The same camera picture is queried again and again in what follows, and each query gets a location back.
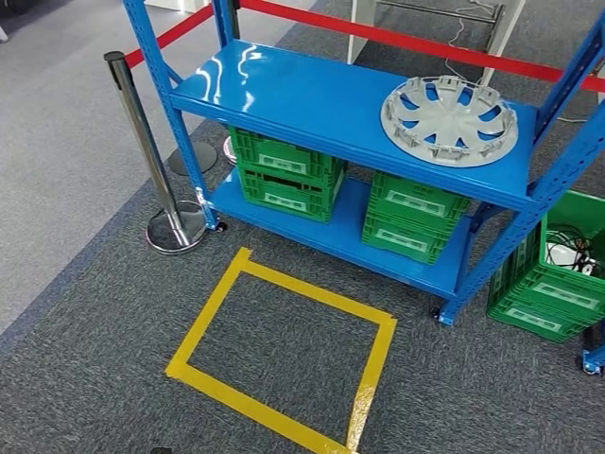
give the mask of chrome pole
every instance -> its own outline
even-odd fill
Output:
[[[109,66],[118,94],[155,185],[158,202],[162,206],[162,210],[147,226],[148,241],[156,251],[166,254],[185,253],[198,246],[205,229],[201,207],[193,201],[174,199],[124,54],[113,51],[105,54],[103,58]]]

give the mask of shelf foot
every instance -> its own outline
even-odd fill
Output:
[[[441,313],[441,307],[433,307],[431,309],[431,316],[435,320],[444,324],[446,326],[452,326],[454,324],[454,321],[450,319],[450,317],[445,317]]]
[[[588,354],[590,354],[590,352],[588,350],[582,351],[582,370],[588,375],[602,375],[602,368],[597,363],[590,360],[588,357]]]
[[[214,229],[215,232],[225,232],[227,230],[227,223],[220,221],[220,223],[217,224],[217,228]]]

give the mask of shelf upright post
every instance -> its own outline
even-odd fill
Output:
[[[189,174],[191,184],[195,190],[195,197],[204,211],[206,228],[216,230],[217,227],[217,216],[206,200],[208,190],[204,181],[201,170],[195,159],[195,153],[193,151],[191,139],[187,133],[185,122],[183,121],[182,112],[175,109],[170,102],[170,93],[172,92],[173,88],[170,84],[170,74],[166,69],[162,53],[155,40],[152,22],[145,9],[143,0],[124,0],[124,3],[131,25],[137,36],[138,45],[140,46],[140,50],[145,57],[145,62],[147,63],[147,67],[149,69],[151,79],[164,108],[166,117],[174,134],[177,147],[183,155],[183,161]]]
[[[212,0],[212,9],[221,47],[225,47],[234,38],[240,37],[240,28],[233,0]]]
[[[600,14],[563,78],[555,85],[538,113],[534,144],[537,144],[582,81],[603,58],[605,11]],[[528,209],[516,213],[499,237],[472,271],[459,280],[456,296],[445,302],[437,314],[444,324],[452,325],[487,279],[511,255],[525,236],[554,205],[564,191],[605,148],[605,102],[601,102],[586,123],[542,178],[528,188],[533,202]]]
[[[555,84],[539,111],[536,120],[533,144],[538,145],[546,132],[563,112],[572,96],[580,88],[603,56],[605,9],[591,28],[582,44],[567,65],[563,76]]]

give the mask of green plastic crate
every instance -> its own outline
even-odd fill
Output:
[[[511,291],[524,300],[592,321],[605,317],[605,279],[546,263],[548,225],[571,224],[591,238],[605,228],[605,201],[567,192],[513,254]]]
[[[491,299],[488,304],[487,315],[498,322],[522,328],[554,342],[567,341],[590,326],[506,297],[500,300]]]
[[[430,265],[439,258],[449,239],[449,235],[431,231],[422,224],[395,225],[388,216],[370,209],[365,216],[361,234],[364,243]]]
[[[252,170],[240,168],[244,198],[292,215],[327,222],[332,215],[336,197],[345,179],[345,169],[333,184],[325,187],[285,180]]]
[[[558,318],[571,320],[590,326],[603,318],[598,311],[561,301],[548,295],[536,295],[533,291],[527,291],[523,283],[516,283],[514,278],[514,254],[511,255],[505,264],[492,276],[490,285],[490,301],[508,299],[517,304],[533,308],[542,313],[551,314]]]
[[[464,196],[376,171],[368,206],[396,221],[411,219],[450,234],[470,203]]]
[[[299,177],[310,184],[336,179],[344,163],[342,159],[318,151],[296,147],[254,132],[229,127],[231,142],[238,166],[255,172],[280,172],[283,178]]]

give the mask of yellow floor tape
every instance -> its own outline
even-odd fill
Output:
[[[258,265],[250,260],[251,253],[248,249],[241,248],[233,258],[229,267],[220,278],[217,288],[195,319],[193,326],[170,359],[166,367],[166,374],[186,383],[201,393],[207,394],[293,442],[304,446],[312,452],[317,454],[351,454],[355,452],[361,438],[361,432],[372,400],[374,398],[376,386],[380,378],[397,321],[382,310],[362,305],[287,274]],[[361,381],[353,402],[353,409],[349,422],[346,445],[330,440],[319,432],[303,426],[188,364],[193,350],[201,340],[229,289],[242,271],[378,325],[378,332],[376,334],[374,343],[365,364]]]

